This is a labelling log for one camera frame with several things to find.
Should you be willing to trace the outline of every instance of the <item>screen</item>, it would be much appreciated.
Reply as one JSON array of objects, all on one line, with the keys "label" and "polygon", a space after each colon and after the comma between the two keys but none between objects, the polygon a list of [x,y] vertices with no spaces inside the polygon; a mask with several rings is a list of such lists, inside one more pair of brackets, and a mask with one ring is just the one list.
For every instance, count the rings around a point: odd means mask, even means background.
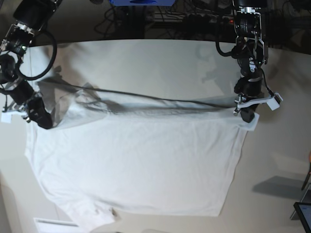
[{"label": "screen", "polygon": [[309,228],[311,228],[311,205],[299,205],[303,216],[305,217]]}]

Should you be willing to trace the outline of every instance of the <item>table surface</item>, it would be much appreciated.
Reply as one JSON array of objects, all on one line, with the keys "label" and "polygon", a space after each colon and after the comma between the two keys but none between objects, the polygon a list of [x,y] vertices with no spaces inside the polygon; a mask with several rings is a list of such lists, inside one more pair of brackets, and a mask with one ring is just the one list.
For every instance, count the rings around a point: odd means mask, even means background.
[{"label": "table surface", "polygon": [[[232,44],[222,44],[230,50]],[[299,200],[311,149],[311,56],[269,50],[264,67],[268,84],[284,98],[280,109],[258,108],[260,119],[242,149],[219,217],[148,216],[123,212],[121,220],[98,232],[141,233],[302,233],[290,221]],[[50,47],[31,48],[23,72],[38,74],[49,61]],[[204,99],[233,95],[239,66],[218,55],[212,42],[122,40],[59,45],[53,70],[74,85],[87,82],[110,90],[168,99]],[[4,96],[0,96],[0,105]],[[1,189],[14,233],[33,233],[33,217],[69,220],[41,192],[25,149],[25,122],[14,116],[0,123]]]}]

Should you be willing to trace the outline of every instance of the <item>white t-shirt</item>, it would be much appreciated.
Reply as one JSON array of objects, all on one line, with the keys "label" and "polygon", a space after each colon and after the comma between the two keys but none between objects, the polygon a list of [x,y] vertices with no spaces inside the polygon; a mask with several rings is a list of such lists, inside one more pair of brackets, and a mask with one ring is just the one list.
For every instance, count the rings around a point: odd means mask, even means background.
[{"label": "white t-shirt", "polygon": [[26,156],[49,200],[85,231],[114,210],[218,216],[250,123],[203,103],[80,90],[28,126]]}]

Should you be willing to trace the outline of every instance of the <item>cable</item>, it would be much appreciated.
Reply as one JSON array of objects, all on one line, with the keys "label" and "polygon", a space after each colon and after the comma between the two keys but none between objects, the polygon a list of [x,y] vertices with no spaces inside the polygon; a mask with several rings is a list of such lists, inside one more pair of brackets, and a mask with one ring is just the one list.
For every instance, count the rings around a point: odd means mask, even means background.
[{"label": "cable", "polygon": [[16,74],[19,77],[21,77],[23,79],[26,79],[28,81],[37,80],[39,78],[42,78],[44,75],[46,75],[50,71],[50,69],[53,67],[53,64],[54,64],[55,59],[56,59],[56,55],[57,55],[57,41],[55,40],[54,36],[51,33],[49,33],[48,31],[46,31],[46,30],[42,30],[42,31],[40,31],[40,33],[41,34],[45,34],[51,40],[51,43],[52,43],[52,46],[53,46],[53,53],[52,53],[52,57],[50,59],[50,62],[48,64],[48,66],[46,67],[46,69],[41,74],[39,74],[37,76],[34,76],[34,77],[28,77],[28,76],[24,75],[20,71],[20,66],[23,63],[23,60],[20,57],[18,58],[18,61],[17,61],[16,65],[15,65],[15,72],[16,72]]},{"label": "cable", "polygon": [[186,10],[186,12],[188,12],[188,9],[187,9],[187,7],[186,7],[186,4],[187,4],[189,7],[192,8],[191,11],[194,11],[194,13],[197,14],[196,9],[195,9],[195,6],[193,6],[192,2],[189,3],[187,0],[184,0],[184,10]]},{"label": "cable", "polygon": [[158,35],[158,36],[156,37],[156,39],[159,39],[160,37],[166,35],[167,33],[168,33],[168,32],[161,33],[160,35]]},{"label": "cable", "polygon": [[112,23],[115,22],[115,20],[109,19],[109,17],[112,16],[112,15],[116,16],[116,12],[115,12],[115,9],[114,9],[114,8],[115,8],[115,7],[112,6],[109,10],[107,10],[107,11],[105,12],[105,14],[104,14],[104,20],[103,20],[102,22],[100,22],[100,23],[98,23],[98,24],[96,24],[96,25],[94,26],[93,30],[94,30],[96,33],[105,36],[105,33],[99,31],[97,28],[98,28],[99,26],[103,25],[106,21],[109,21],[109,22],[112,22]]},{"label": "cable", "polygon": [[285,6],[285,4],[287,4],[287,3],[289,3],[289,2],[290,2],[289,0],[283,2],[283,5],[282,5],[282,14],[283,14],[283,17],[284,17],[284,6]]},{"label": "cable", "polygon": [[106,29],[106,31],[105,31],[105,33],[104,33],[104,38],[107,37],[108,31],[109,31],[109,29],[111,28],[112,25],[113,25],[113,22],[111,22],[111,23],[108,25],[108,27],[107,27],[107,29]]},{"label": "cable", "polygon": [[8,96],[5,95],[5,105],[4,105],[4,111],[7,111],[8,110]]},{"label": "cable", "polygon": [[251,49],[249,48],[248,43],[245,41],[245,39],[244,39],[243,37],[242,37],[242,41],[243,41],[243,43],[245,44],[245,46],[246,46],[246,48],[247,48],[247,50],[248,50],[249,55],[250,55],[251,58],[253,58],[254,61],[255,61],[255,56],[254,56],[253,52],[251,51]]},{"label": "cable", "polygon": [[177,2],[175,1],[175,3],[173,4],[173,6],[171,7],[171,9],[173,9],[174,11],[177,11]]},{"label": "cable", "polygon": [[223,52],[220,48],[220,44],[219,44],[219,26],[220,26],[220,20],[223,18],[223,16],[221,14],[219,14],[219,16],[217,17],[217,21],[216,21],[216,28],[215,28],[215,43],[216,43],[216,49],[217,52],[223,56],[223,57],[230,57],[232,55],[232,51],[229,52]]},{"label": "cable", "polygon": [[[195,7],[195,9],[199,10],[199,11],[204,11],[204,12],[209,12],[210,15],[214,15],[214,16],[218,16],[219,15],[219,12],[218,11],[213,11],[213,10],[210,10],[210,9],[202,9],[200,7],[197,7],[195,4],[193,4],[193,6]],[[229,5],[228,7],[226,8],[223,8],[221,9],[223,12],[225,12],[226,10],[228,10],[229,8],[231,8],[231,5]],[[228,16],[228,17],[232,17],[232,15],[228,15],[228,14],[223,14],[223,16]]]},{"label": "cable", "polygon": [[270,95],[270,96],[274,96],[273,91],[271,91],[270,88],[269,88],[268,85],[267,85],[266,75],[265,75],[263,69],[262,69],[262,68],[260,68],[260,69],[261,69],[261,71],[262,71],[264,85],[266,86],[267,91],[269,92],[269,95]]},{"label": "cable", "polygon": [[165,13],[166,13],[166,16],[169,17],[169,18],[174,18],[176,20],[182,20],[182,18],[178,18],[177,16],[171,16],[171,14],[168,13],[167,11]]},{"label": "cable", "polygon": [[8,95],[7,91],[4,90],[3,88],[0,88],[0,93],[1,93],[1,94],[4,94],[4,95]]},{"label": "cable", "polygon": [[[160,7],[159,7],[159,6],[156,6],[156,7],[158,8],[158,10],[159,10],[159,12],[160,12],[160,14],[161,14],[161,16],[162,16],[163,22],[165,22],[165,19],[164,19],[164,16],[163,16],[163,13],[162,13]],[[167,32],[167,34],[170,36],[170,38],[173,39],[173,37],[172,37],[170,31],[169,31],[167,28],[166,28],[166,32]]]},{"label": "cable", "polygon": [[94,87],[77,86],[77,85],[72,85],[72,84],[69,84],[69,83],[60,83],[59,81],[56,81],[56,80],[50,80],[50,81],[48,81],[48,82],[49,82],[49,83],[56,84],[56,85],[72,86],[72,87],[76,87],[76,88],[79,88],[79,89],[82,89],[82,90],[92,90],[92,91],[98,91],[98,92],[118,93],[118,94],[126,94],[126,95],[129,95],[129,96],[148,97],[148,98],[152,98],[152,99],[154,99],[154,100],[180,101],[180,102],[204,104],[204,105],[207,105],[207,106],[218,107],[218,108],[228,108],[228,107],[226,107],[226,106],[221,106],[221,105],[217,105],[217,104],[213,104],[213,103],[210,104],[210,103],[206,103],[206,102],[204,102],[204,101],[162,99],[162,98],[158,98],[158,97],[146,96],[146,95],[134,94],[134,93],[128,93],[128,92],[122,92],[122,91],[112,91],[112,90],[105,90],[105,89],[94,88]]},{"label": "cable", "polygon": [[113,21],[115,23],[115,28],[117,28],[118,22],[116,21],[116,19],[117,19],[117,13],[116,13],[116,10],[115,10],[116,7],[114,5],[112,5],[111,3],[110,3],[110,6],[111,6],[112,11],[113,11]]}]

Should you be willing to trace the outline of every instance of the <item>t-shirt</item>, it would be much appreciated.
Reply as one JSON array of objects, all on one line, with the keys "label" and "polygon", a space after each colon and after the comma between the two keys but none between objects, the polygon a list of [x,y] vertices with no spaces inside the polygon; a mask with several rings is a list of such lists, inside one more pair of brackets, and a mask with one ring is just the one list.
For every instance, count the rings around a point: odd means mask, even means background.
[{"label": "t-shirt", "polygon": [[27,128],[26,156],[46,197],[91,231],[118,210],[218,216],[251,123],[192,101],[79,90]]}]

